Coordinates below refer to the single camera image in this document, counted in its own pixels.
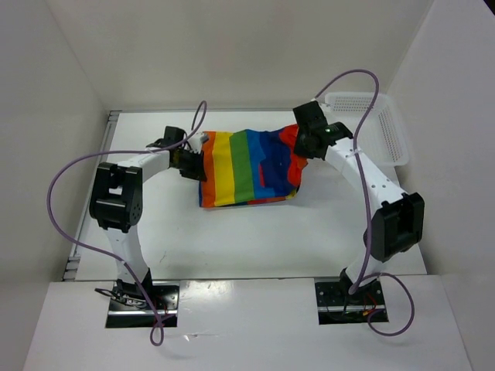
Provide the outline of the rainbow striped shorts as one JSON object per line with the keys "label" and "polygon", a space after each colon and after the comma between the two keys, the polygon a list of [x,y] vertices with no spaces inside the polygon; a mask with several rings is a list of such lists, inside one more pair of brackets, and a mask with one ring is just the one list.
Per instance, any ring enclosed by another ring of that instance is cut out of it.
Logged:
{"label": "rainbow striped shorts", "polygon": [[275,131],[206,131],[203,208],[280,202],[296,195],[308,162],[294,153],[298,126]]}

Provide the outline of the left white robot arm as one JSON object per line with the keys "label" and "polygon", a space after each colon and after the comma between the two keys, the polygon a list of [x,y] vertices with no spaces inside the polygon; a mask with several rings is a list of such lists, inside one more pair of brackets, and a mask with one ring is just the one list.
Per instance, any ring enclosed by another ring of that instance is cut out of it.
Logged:
{"label": "left white robot arm", "polygon": [[102,162],[97,167],[90,197],[90,216],[104,230],[118,261],[118,275],[111,292],[114,300],[136,308],[152,304],[152,274],[142,254],[138,222],[143,214],[143,185],[171,168],[187,179],[205,180],[202,144],[204,133],[186,136],[183,129],[166,127],[157,139],[128,160]]}

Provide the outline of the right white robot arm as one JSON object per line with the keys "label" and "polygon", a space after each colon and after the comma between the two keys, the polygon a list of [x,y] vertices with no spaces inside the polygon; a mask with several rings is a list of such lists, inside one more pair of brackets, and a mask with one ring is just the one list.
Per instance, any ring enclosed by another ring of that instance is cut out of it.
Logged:
{"label": "right white robot arm", "polygon": [[356,304],[393,256],[422,239],[425,201],[394,184],[359,148],[357,134],[341,122],[329,123],[312,100],[293,109],[298,134],[294,153],[329,163],[364,195],[367,226],[364,252],[340,275],[340,297]]}

